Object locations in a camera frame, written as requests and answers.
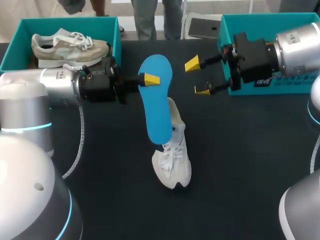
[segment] shoe tongue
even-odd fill
[[[75,39],[74,37],[56,35],[53,37],[53,46],[57,45],[59,41],[65,41],[71,44],[81,44],[83,42],[82,39]]]
[[[170,143],[180,143],[181,139],[184,137],[186,125],[180,123],[178,125],[172,125],[172,137]]]

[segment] black tabletop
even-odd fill
[[[6,45],[0,45],[4,54]],[[152,167],[138,93],[128,105],[86,103],[81,160],[67,179],[84,222],[84,239],[284,240],[282,194],[310,172],[319,131],[309,122],[306,94],[194,94],[196,81],[223,80],[222,67],[184,73],[184,63],[217,53],[214,40],[123,41],[125,77],[152,54],[171,62],[169,88],[186,124],[192,164],[187,191],[165,189]],[[77,109],[52,111],[53,162],[64,173],[77,154]]]

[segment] gray pants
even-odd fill
[[[158,0],[131,0],[134,8],[134,22],[139,40],[156,40],[155,12]],[[162,0],[164,7],[164,36],[179,39],[182,21],[182,0]]]

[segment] shoe insole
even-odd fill
[[[159,85],[139,86],[142,97],[146,128],[154,144],[165,144],[172,136],[172,123],[168,103],[168,88],[172,68],[163,55],[151,55],[142,63],[139,74],[146,73],[160,78]]]

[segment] shoe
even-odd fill
[[[168,97],[172,121],[172,137],[169,142],[155,150],[152,165],[155,174],[169,189],[185,188],[191,180],[191,163],[185,139],[185,123],[181,120],[175,102]]]
[[[100,62],[111,48],[106,41],[94,40],[62,28],[52,36],[34,34],[31,47],[41,69],[58,68],[63,64],[89,67]]]

